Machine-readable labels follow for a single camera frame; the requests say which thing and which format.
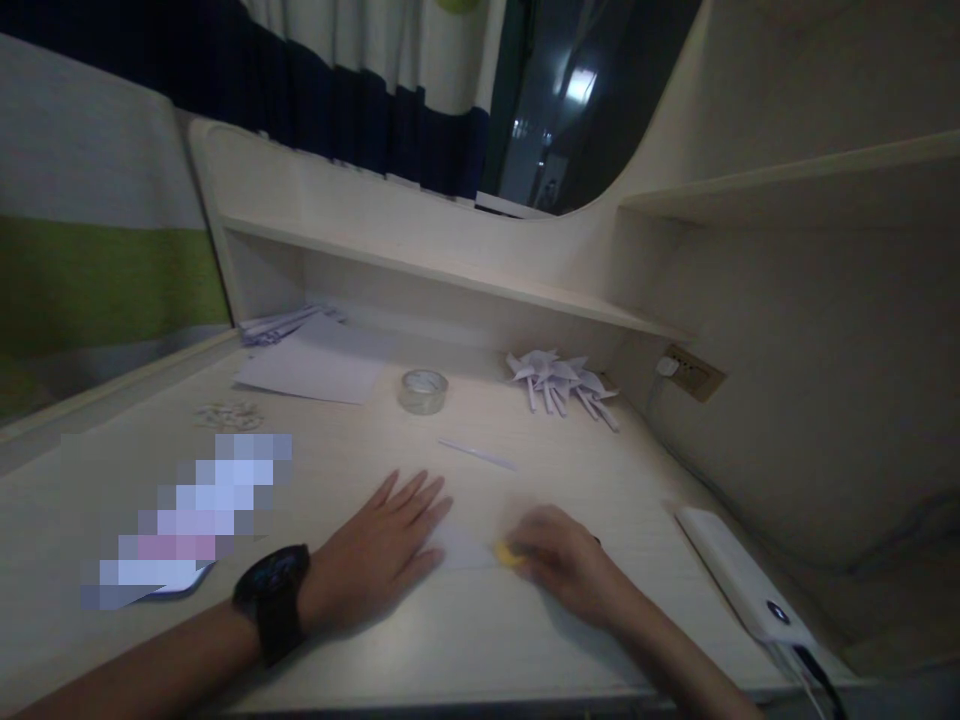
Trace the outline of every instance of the wall socket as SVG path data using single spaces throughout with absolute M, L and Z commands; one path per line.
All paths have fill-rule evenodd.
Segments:
M 668 347 L 664 355 L 680 363 L 677 372 L 667 379 L 699 402 L 709 400 L 727 378 L 725 373 L 676 345 Z

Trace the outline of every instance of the white power bank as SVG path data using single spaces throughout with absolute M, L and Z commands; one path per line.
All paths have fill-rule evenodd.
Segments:
M 676 517 L 747 632 L 762 643 L 814 644 L 803 620 L 723 520 L 689 507 Z

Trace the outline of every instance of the white desk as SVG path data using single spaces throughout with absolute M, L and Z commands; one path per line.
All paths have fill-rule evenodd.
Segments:
M 790 686 L 741 628 L 682 535 L 671 509 L 712 502 L 656 445 L 639 417 L 612 404 L 613 434 L 580 407 L 569 417 L 531 415 L 522 387 L 504 382 L 502 356 L 402 338 L 364 406 L 234 387 L 246 353 L 149 397 L 3 480 L 0 710 L 20 707 L 66 680 L 227 597 L 254 560 L 307 541 L 317 547 L 394 467 L 426 467 L 455 498 L 446 522 L 480 541 L 497 536 L 512 497 L 555 502 L 589 527 L 626 573 L 749 691 Z M 450 380 L 431 417 L 396 402 L 400 376 L 432 367 Z M 178 461 L 213 457 L 213 435 L 192 425 L 198 405 L 255 401 L 258 432 L 291 433 L 294 478 L 269 537 L 241 545 L 189 599 L 118 612 L 79 606 L 80 562 L 98 557 L 98 509 L 122 508 L 109 532 L 135 532 L 134 509 L 155 509 L 155 486 L 177 482 Z M 513 460 L 503 470 L 440 446 L 449 437 Z M 842 671 L 828 665 L 839 682 Z M 566 615 L 501 568 L 436 573 L 384 622 L 352 639 L 306 649 L 283 672 L 257 673 L 223 701 L 230 710 L 650 694 L 646 680 L 605 636 Z

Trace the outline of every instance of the phone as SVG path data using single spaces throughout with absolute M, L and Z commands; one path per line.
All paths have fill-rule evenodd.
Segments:
M 204 567 L 197 570 L 192 578 L 189 580 L 175 583 L 173 585 L 164 585 L 162 588 L 154 590 L 149 595 L 144 595 L 140 598 L 143 600 L 179 600 L 180 598 L 189 597 L 192 595 L 200 583 L 203 582 L 203 579 L 207 576 L 207 573 L 210 572 L 210 569 L 213 567 L 214 563 L 205 565 Z

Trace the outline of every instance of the black watch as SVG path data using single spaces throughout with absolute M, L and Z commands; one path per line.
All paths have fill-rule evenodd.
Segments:
M 304 640 L 297 591 L 309 567 L 307 546 L 290 545 L 247 570 L 233 590 L 234 607 L 257 625 L 267 667 L 280 662 Z

